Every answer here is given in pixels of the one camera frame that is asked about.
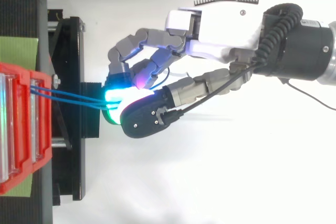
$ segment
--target screw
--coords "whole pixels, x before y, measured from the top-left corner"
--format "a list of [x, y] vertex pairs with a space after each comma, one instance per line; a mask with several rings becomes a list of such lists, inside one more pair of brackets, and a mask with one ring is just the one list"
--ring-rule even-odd
[[79, 25], [79, 30], [82, 32], [82, 33], [85, 33], [86, 32], [86, 24], [85, 23], [82, 23]]
[[54, 87], [54, 89], [58, 89], [58, 85], [60, 85], [61, 84], [61, 80], [58, 78], [58, 76], [57, 76], [57, 74], [54, 74], [53, 75], [53, 87]]
[[323, 47], [323, 52], [328, 52], [329, 51], [329, 47], [325, 46]]

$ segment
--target red crate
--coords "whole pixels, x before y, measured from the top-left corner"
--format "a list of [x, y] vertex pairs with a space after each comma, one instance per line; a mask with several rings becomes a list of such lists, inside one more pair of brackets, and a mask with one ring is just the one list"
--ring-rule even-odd
[[[5, 165], [9, 167], [8, 176], [1, 177], [5, 173], [0, 170], [0, 179], [5, 180], [8, 177], [5, 181], [0, 180], [0, 195], [20, 184], [29, 174], [41, 168], [51, 159], [51, 101], [38, 97], [38, 115], [41, 118], [38, 129], [41, 138], [39, 138], [38, 144], [41, 157], [36, 162], [32, 160], [31, 78], [38, 80], [40, 87], [51, 88], [51, 77], [46, 74], [28, 71], [16, 65], [0, 63], [0, 79], [2, 80], [0, 86], [5, 88], [5, 91], [0, 90], [0, 101], [7, 107], [4, 112], [4, 106], [1, 106], [2, 110], [0, 111], [2, 113], [0, 120], [5, 120], [6, 124], [0, 128], [0, 141], [2, 140], [0, 143], [0, 148], [2, 148], [0, 150], [0, 169]], [[7, 161], [4, 155], [5, 137], [7, 138]]]
[[[30, 71], [30, 80], [37, 80], [38, 86], [46, 89], [51, 89], [51, 77], [45, 73]], [[38, 90], [38, 92], [50, 95], [50, 92]], [[38, 97], [39, 111], [39, 154], [40, 158], [33, 163], [33, 172], [39, 170], [47, 164], [52, 157], [51, 146], [51, 99]]]

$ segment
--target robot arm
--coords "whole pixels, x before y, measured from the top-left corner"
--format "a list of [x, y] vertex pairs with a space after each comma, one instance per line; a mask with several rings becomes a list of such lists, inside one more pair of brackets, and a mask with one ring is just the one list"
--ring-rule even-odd
[[[120, 112], [125, 134], [138, 138], [159, 132], [212, 96], [240, 89], [252, 73], [335, 85], [336, 23], [301, 20], [302, 9], [294, 4], [264, 13], [257, 4], [257, 0], [197, 1], [195, 7], [171, 11], [165, 31], [140, 29], [117, 43], [109, 52], [107, 89], [118, 82], [148, 89], [159, 73], [185, 54], [230, 63], [229, 69], [184, 78], [127, 104]], [[129, 69], [125, 61], [144, 45], [159, 49], [150, 60]], [[175, 110], [197, 98], [202, 99], [189, 109]]]

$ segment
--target red plastic bin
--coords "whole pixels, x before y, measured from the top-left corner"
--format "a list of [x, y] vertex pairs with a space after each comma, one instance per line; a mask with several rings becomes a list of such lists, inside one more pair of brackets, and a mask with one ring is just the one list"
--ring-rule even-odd
[[32, 79], [40, 87], [51, 88], [51, 77], [46, 74], [0, 63], [0, 195], [51, 159], [51, 101], [40, 96], [36, 111], [40, 155], [32, 159]]

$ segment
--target white background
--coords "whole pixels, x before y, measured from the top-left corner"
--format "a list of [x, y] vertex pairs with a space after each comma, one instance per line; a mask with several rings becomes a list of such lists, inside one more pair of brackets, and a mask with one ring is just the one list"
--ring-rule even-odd
[[[335, 0], [260, 0], [260, 8], [286, 2], [299, 4], [305, 19], [336, 20]], [[49, 0], [86, 23], [85, 80], [99, 82], [120, 39], [163, 29], [169, 10], [192, 4]], [[196, 76], [221, 67], [185, 57], [171, 70]], [[292, 83], [336, 106], [336, 88]], [[334, 122], [335, 112], [261, 76], [148, 138], [130, 139], [101, 117], [100, 138], [86, 145], [86, 196], [62, 197], [54, 223], [336, 223]]]

